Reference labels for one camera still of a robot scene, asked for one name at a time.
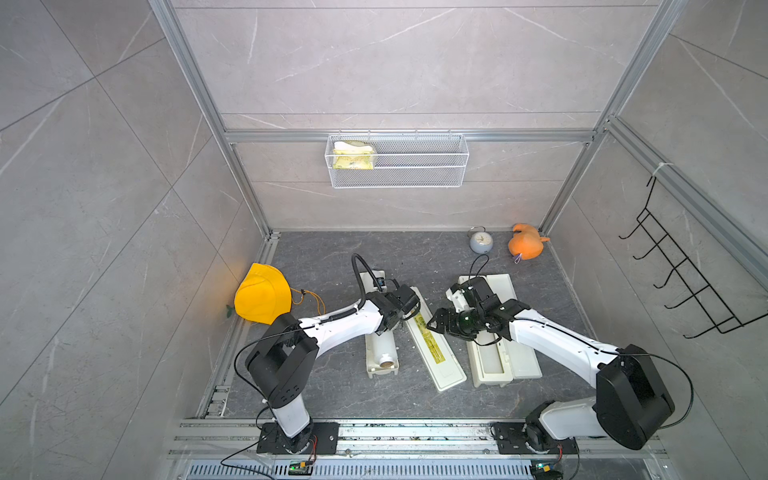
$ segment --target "alarm clock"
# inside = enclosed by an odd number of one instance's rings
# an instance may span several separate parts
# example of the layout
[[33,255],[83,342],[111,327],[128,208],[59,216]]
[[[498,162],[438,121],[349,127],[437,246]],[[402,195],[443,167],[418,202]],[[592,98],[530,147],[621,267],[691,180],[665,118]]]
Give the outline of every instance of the alarm clock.
[[[476,228],[482,228],[482,232],[473,231]],[[488,253],[493,248],[493,237],[491,234],[485,231],[485,227],[473,227],[467,232],[469,237],[469,248],[473,252],[479,254]]]

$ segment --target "mounting plate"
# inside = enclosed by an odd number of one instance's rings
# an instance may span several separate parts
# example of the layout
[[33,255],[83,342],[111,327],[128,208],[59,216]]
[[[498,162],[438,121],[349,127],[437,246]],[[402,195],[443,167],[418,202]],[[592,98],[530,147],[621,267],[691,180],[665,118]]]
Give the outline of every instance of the mounting plate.
[[[502,455],[530,455],[533,453],[525,445],[528,440],[523,432],[523,422],[496,422],[491,426],[491,434],[498,446],[498,452]],[[573,439],[561,440],[563,454],[575,454],[576,442]]]
[[[285,455],[286,447],[283,444],[283,436],[279,435],[280,427],[273,422],[265,423],[261,427],[259,443],[256,453],[274,453]],[[336,444],[339,442],[339,424],[334,422],[316,422],[313,435],[317,435],[317,455],[335,455]]]

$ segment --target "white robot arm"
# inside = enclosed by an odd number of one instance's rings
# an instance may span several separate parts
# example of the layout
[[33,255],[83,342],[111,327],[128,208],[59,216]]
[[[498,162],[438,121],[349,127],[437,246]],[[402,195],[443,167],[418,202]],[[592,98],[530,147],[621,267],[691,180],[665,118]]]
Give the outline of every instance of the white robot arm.
[[[531,449],[545,452],[572,436],[610,436],[625,447],[640,449],[674,411],[669,392],[642,349],[600,343],[517,300],[501,303],[482,277],[456,284],[451,291],[455,308],[438,309],[428,328],[463,339],[474,339],[483,330],[497,333],[545,354],[596,389],[596,395],[586,399],[549,401],[535,409],[525,425]],[[246,367],[288,443],[295,445],[292,451],[303,448],[312,433],[301,392],[316,357],[356,336],[392,329],[419,307],[409,287],[396,285],[393,293],[365,293],[359,302],[326,315],[277,317],[247,357]]]

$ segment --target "orange plush toy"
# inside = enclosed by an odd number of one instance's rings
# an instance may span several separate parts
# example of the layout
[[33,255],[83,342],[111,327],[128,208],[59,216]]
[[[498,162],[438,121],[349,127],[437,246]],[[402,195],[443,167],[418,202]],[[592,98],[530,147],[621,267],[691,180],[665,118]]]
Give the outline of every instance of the orange plush toy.
[[544,242],[549,241],[547,237],[540,236],[535,227],[525,223],[518,223],[512,230],[515,235],[509,240],[509,252],[515,256],[515,263],[538,257],[544,250]]

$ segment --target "yellow hard hat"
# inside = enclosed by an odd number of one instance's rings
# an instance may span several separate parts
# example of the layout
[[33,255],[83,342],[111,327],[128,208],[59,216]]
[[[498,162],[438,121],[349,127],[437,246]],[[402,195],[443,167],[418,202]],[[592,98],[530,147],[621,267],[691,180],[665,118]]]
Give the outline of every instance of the yellow hard hat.
[[290,287],[274,266],[254,263],[235,293],[235,311],[251,322],[272,325],[290,312]]

